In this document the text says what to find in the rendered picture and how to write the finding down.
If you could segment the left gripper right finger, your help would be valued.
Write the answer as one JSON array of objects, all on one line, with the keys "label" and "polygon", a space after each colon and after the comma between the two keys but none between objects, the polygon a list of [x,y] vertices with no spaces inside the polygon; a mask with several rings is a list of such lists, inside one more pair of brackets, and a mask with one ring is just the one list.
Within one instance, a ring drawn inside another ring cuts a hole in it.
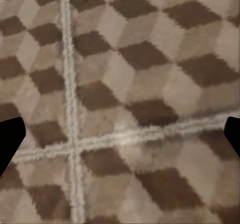
[{"label": "left gripper right finger", "polygon": [[240,157],[240,119],[228,117],[224,135]]}]

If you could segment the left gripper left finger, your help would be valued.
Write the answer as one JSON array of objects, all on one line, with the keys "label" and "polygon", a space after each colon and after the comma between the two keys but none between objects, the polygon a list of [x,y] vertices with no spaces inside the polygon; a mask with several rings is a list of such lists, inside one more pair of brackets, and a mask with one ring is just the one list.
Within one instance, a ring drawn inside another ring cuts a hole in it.
[{"label": "left gripper left finger", "polygon": [[0,177],[26,136],[21,117],[0,122]]}]

